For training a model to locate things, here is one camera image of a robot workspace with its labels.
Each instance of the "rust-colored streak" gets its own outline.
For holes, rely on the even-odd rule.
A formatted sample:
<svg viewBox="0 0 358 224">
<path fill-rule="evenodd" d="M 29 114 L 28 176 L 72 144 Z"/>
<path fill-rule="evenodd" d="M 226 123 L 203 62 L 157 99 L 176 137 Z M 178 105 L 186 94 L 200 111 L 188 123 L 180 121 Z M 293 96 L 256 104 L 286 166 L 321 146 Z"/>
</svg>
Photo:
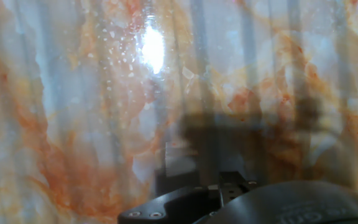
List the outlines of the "rust-colored streak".
<svg viewBox="0 0 358 224">
<path fill-rule="evenodd" d="M 6 66 L 0 61 L 0 88 L 6 93 L 12 93 L 9 78 Z M 127 170 L 120 172 L 129 174 L 127 181 L 131 186 L 136 186 L 139 196 L 124 200 L 119 188 L 122 180 L 114 167 L 98 167 L 88 156 L 76 154 L 75 131 L 66 133 L 64 148 L 59 148 L 48 139 L 46 116 L 30 112 L 28 106 L 21 102 L 22 99 L 16 98 L 15 94 L 11 94 L 11 97 L 12 111 L 9 113 L 22 128 L 24 146 L 38 152 L 37 167 L 47 184 L 33 177 L 28 180 L 50 199 L 59 212 L 74 212 L 110 223 L 123 210 L 146 202 L 150 186 L 138 182 L 131 166 L 125 166 Z M 131 165 L 132 157 L 127 157 L 127 160 Z"/>
</svg>

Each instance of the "screw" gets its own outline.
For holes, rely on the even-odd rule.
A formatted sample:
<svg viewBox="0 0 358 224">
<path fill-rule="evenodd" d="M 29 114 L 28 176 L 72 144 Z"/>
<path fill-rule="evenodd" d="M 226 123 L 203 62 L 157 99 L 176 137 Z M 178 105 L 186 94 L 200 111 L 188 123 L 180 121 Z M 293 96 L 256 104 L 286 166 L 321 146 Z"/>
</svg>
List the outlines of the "screw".
<svg viewBox="0 0 358 224">
<path fill-rule="evenodd" d="M 162 216 L 162 214 L 159 212 L 153 212 L 150 214 L 150 217 L 161 217 L 161 216 Z"/>
<path fill-rule="evenodd" d="M 140 214 L 142 214 L 141 212 L 131 212 L 128 216 L 130 217 L 138 217 Z"/>
</svg>

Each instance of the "bright light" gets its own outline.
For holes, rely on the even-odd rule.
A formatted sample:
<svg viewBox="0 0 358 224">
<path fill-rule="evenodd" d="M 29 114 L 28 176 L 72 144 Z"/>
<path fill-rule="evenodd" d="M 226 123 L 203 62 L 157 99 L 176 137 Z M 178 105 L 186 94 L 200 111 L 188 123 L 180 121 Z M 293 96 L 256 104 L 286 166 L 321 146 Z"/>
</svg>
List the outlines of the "bright light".
<svg viewBox="0 0 358 224">
<path fill-rule="evenodd" d="M 148 26 L 143 37 L 144 46 L 142 48 L 144 63 L 148 63 L 153 68 L 154 74 L 161 71 L 164 63 L 164 43 L 163 36 Z"/>
</svg>

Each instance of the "orange stain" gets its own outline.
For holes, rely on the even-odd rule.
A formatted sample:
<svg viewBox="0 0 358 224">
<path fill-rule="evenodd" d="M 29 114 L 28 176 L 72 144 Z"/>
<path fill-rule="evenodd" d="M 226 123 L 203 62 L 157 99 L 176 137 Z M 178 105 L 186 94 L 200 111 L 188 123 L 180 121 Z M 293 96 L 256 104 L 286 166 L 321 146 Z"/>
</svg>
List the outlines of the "orange stain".
<svg viewBox="0 0 358 224">
<path fill-rule="evenodd" d="M 235 113 L 246 111 L 248 100 L 254 96 L 254 93 L 245 87 L 241 87 L 234 94 L 232 101 L 227 105 Z"/>
</svg>

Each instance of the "black mount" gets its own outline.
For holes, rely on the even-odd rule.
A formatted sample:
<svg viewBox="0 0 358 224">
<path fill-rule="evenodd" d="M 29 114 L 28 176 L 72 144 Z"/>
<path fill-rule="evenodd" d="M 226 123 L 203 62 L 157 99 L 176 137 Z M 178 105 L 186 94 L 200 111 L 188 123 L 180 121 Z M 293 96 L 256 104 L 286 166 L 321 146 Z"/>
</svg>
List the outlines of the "black mount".
<svg viewBox="0 0 358 224">
<path fill-rule="evenodd" d="M 186 177 L 176 177 L 176 180 L 180 179 L 185 182 Z M 238 172 L 221 172 L 218 185 L 183 187 L 161 195 L 122 212 L 118 216 L 118 224 L 202 224 L 225 204 L 257 186 L 257 182 L 245 180 Z"/>
</svg>

